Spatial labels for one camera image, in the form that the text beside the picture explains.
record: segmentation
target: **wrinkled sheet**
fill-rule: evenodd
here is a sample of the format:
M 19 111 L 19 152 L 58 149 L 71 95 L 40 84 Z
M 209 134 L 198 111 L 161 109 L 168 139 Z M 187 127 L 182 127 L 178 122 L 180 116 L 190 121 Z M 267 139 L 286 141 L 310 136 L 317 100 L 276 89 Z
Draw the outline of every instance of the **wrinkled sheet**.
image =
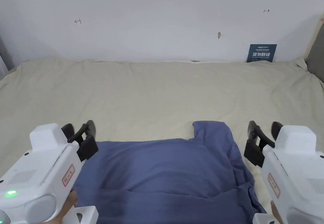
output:
M 269 137 L 279 121 L 310 127 L 323 151 L 323 83 L 297 63 L 28 61 L 0 81 L 0 174 L 31 148 L 36 126 L 89 119 L 97 141 L 189 139 L 193 121 L 224 121 L 242 154 L 250 120 Z M 243 161 L 270 211 L 260 170 Z
M 75 183 L 78 206 L 98 224 L 251 224 L 265 213 L 227 125 L 193 123 L 194 138 L 98 142 Z

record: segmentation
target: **bed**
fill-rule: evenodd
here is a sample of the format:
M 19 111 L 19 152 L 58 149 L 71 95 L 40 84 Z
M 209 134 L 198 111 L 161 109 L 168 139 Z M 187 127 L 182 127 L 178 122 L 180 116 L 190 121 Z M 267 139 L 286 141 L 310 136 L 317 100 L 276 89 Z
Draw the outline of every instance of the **bed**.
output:
M 225 122 L 241 153 L 250 120 L 271 136 L 273 121 L 306 125 L 324 151 L 323 83 L 303 59 L 287 63 L 118 62 L 37 59 L 0 81 L 0 174 L 31 148 L 29 133 L 93 119 L 97 141 L 193 137 L 198 120 Z M 260 170 L 244 159 L 270 211 Z

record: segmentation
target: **blue cloth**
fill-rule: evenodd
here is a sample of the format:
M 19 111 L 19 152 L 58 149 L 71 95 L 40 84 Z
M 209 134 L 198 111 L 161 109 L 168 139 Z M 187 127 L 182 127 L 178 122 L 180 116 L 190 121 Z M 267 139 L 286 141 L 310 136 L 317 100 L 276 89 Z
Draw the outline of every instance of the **blue cloth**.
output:
M 98 224 L 251 224 L 265 210 L 230 129 L 193 126 L 189 140 L 98 142 L 75 184 L 79 206 L 96 206 Z

